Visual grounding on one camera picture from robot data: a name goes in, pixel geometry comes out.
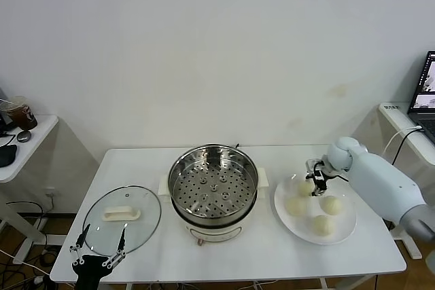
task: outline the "laptop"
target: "laptop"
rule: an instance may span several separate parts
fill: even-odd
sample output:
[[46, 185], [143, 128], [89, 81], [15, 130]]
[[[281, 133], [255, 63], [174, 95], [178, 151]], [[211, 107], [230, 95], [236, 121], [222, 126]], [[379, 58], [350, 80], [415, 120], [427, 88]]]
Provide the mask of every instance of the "laptop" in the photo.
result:
[[429, 51], [426, 56], [408, 116], [423, 127], [428, 138], [435, 143], [435, 51]]

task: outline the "cup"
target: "cup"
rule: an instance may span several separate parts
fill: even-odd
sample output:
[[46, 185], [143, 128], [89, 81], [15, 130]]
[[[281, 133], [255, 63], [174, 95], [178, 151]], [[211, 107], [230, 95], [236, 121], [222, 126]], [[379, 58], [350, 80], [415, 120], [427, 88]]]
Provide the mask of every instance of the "cup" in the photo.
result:
[[5, 112], [18, 127], [30, 130], [38, 125], [25, 97], [13, 96], [8, 101], [11, 103], [0, 103], [0, 111]]

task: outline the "white plate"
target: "white plate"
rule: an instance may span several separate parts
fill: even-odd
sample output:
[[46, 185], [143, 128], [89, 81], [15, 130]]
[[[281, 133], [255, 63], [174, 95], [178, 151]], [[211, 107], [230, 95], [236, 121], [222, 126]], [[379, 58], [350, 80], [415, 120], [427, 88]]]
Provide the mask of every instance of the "white plate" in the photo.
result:
[[[304, 217], [295, 217], [285, 209], [285, 201], [291, 197], [297, 197], [300, 182], [298, 179], [284, 181], [275, 190], [275, 208], [284, 225], [295, 235], [303, 240], [314, 244], [338, 244], [346, 240], [355, 230], [356, 211], [352, 201], [346, 196], [344, 189], [347, 185], [341, 185], [344, 181], [331, 180], [328, 182], [328, 190], [320, 197], [308, 197], [307, 214]], [[320, 207], [319, 201], [325, 196], [336, 196], [343, 201], [343, 211], [339, 215], [328, 215]], [[311, 230], [312, 219], [318, 215], [326, 215], [334, 220], [335, 232], [329, 236], [318, 236]]]

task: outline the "pot handle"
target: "pot handle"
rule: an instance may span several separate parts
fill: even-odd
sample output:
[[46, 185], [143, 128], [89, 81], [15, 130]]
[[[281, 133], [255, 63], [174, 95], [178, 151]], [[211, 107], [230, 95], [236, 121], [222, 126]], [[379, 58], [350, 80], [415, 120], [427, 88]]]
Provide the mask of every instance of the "pot handle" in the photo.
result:
[[169, 193], [168, 187], [168, 175], [161, 176], [157, 194], [162, 198], [162, 202], [169, 203], [171, 201], [171, 193]]
[[[264, 168], [257, 168], [258, 173], [258, 198], [265, 198], [268, 192], [269, 182]], [[162, 202], [169, 203], [171, 201], [171, 193], [168, 188], [168, 175], [161, 176], [158, 185], [158, 196], [162, 198]]]
[[258, 173], [258, 198], [265, 198], [268, 193], [269, 181], [266, 176], [266, 170], [264, 168], [257, 168]]

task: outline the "white table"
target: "white table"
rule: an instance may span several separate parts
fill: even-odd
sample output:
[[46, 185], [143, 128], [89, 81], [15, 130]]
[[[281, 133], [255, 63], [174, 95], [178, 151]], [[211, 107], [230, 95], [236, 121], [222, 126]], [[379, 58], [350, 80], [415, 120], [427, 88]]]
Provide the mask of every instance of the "white table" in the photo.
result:
[[[408, 108], [409, 103], [388, 102], [379, 105], [379, 111], [397, 131], [416, 126], [407, 114]], [[401, 134], [404, 136], [408, 132], [409, 130], [405, 130]], [[414, 132], [409, 135], [408, 144], [424, 162], [435, 166], [435, 145], [424, 135], [424, 133]]]
[[[345, 242], [320, 246], [299, 239], [276, 217], [273, 192], [277, 184], [294, 173], [305, 176], [305, 160], [320, 158], [326, 146], [242, 147], [257, 166], [266, 169], [270, 196], [258, 200], [250, 224], [228, 242], [205, 244], [182, 226], [170, 203], [162, 203], [162, 218], [154, 235], [105, 278], [103, 283], [176, 283], [229, 280], [276, 280], [292, 278], [347, 278], [340, 286], [352, 289], [373, 274], [406, 269], [396, 244], [382, 219], [351, 191], [358, 223]], [[77, 279], [69, 245], [82, 232], [86, 213], [101, 196], [123, 185], [142, 185], [156, 194], [166, 175], [187, 149], [111, 149], [95, 175], [64, 246], [51, 271], [51, 279], [73, 283]], [[84, 248], [84, 253], [91, 253]]]
[[[19, 143], [15, 137], [15, 139], [10, 143], [10, 145], [16, 144], [18, 146], [16, 158], [9, 166], [0, 168], [0, 184], [8, 183], [16, 177], [22, 167], [27, 163], [29, 158], [58, 122], [58, 118], [55, 115], [37, 115], [36, 120], [38, 121], [38, 125], [31, 130], [32, 138], [30, 141]], [[21, 129], [15, 128], [7, 133], [18, 134], [20, 131]], [[0, 145], [6, 144], [9, 140], [9, 137], [2, 137], [0, 139]], [[46, 236], [44, 236], [39, 230], [44, 227], [47, 219], [41, 219], [41, 221], [37, 220], [35, 225], [31, 225], [12, 210], [2, 198], [0, 198], [0, 219], [2, 220], [0, 223], [0, 231], [6, 224], [10, 224], [27, 237], [16, 254], [17, 259], [13, 261], [14, 264], [21, 264], [21, 261], [25, 259], [33, 243], [45, 244]], [[48, 244], [62, 244], [64, 239], [64, 236], [47, 235]]]

